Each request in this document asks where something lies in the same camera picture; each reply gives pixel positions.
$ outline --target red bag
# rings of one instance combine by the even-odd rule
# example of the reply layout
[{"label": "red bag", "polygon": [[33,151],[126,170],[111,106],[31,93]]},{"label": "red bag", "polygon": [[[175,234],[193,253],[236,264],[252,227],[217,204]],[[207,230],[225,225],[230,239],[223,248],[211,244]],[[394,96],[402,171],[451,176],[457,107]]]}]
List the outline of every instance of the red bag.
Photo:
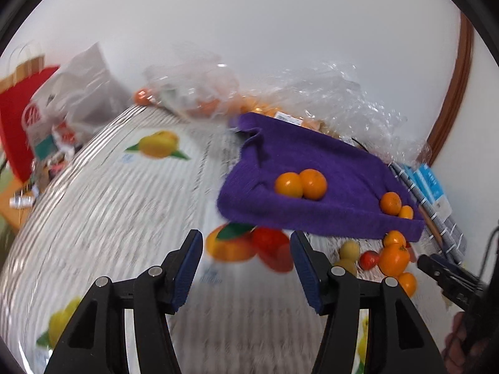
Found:
[{"label": "red bag", "polygon": [[22,113],[33,94],[59,67],[47,67],[0,93],[0,138],[12,172],[21,181],[31,175],[33,153],[22,128]]}]

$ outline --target white wall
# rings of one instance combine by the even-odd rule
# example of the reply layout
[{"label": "white wall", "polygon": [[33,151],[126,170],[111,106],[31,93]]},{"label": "white wall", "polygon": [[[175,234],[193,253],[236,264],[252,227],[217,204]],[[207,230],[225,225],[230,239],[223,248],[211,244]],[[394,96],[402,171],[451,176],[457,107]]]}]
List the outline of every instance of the white wall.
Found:
[{"label": "white wall", "polygon": [[369,96],[405,114],[401,135],[426,137],[447,91],[458,40],[449,0],[44,0],[0,59],[41,43],[64,63],[101,42],[130,90],[143,69],[172,62],[172,42],[223,55],[243,84],[312,61],[353,63]]},{"label": "white wall", "polygon": [[[466,267],[477,274],[488,237],[499,220],[499,68],[483,40],[475,36],[463,104],[432,168],[468,238]],[[495,263],[495,252],[494,246],[486,277]]]}]

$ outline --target purple towel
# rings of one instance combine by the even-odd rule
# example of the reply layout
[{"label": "purple towel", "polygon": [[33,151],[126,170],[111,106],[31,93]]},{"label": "purple towel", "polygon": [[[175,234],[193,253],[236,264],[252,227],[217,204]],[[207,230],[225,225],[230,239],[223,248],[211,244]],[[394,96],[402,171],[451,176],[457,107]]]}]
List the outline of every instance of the purple towel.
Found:
[{"label": "purple towel", "polygon": [[[421,237],[424,221],[416,204],[376,156],[256,113],[240,116],[239,128],[252,136],[220,191],[218,208],[228,220],[323,236],[382,239],[398,230],[411,242]],[[307,168],[319,170],[327,179],[327,192],[320,201],[274,192],[281,173]],[[414,220],[381,212],[379,200],[389,191],[413,208]]]}]

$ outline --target fruit print tablecloth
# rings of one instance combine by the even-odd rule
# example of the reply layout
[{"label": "fruit print tablecloth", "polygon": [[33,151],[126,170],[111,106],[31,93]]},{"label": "fruit print tablecloth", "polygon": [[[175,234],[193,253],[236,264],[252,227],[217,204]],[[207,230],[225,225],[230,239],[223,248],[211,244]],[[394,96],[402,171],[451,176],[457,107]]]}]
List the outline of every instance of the fruit print tablecloth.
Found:
[{"label": "fruit print tablecloth", "polygon": [[[162,130],[178,135],[188,159],[126,151]],[[306,303],[295,269],[277,271],[275,260],[256,254],[219,261],[206,251],[208,234],[227,222],[216,197],[240,144],[223,127],[188,126],[161,109],[133,107],[84,148],[37,204],[0,276],[0,335],[25,371],[43,372],[49,353],[36,340],[51,314],[101,275],[118,281],[159,264],[192,228],[203,232],[205,251],[187,303],[168,318],[182,372],[311,371],[325,318]],[[310,236],[331,261],[344,240]],[[363,251],[380,246],[360,243]],[[373,270],[366,278],[382,276]],[[435,287],[426,293],[433,298],[420,311],[431,322],[443,301]],[[127,328],[133,328],[131,315],[125,316]],[[359,327],[359,341],[362,334]],[[138,373],[132,329],[126,340],[130,372]],[[353,372],[358,362],[357,356]]]}]

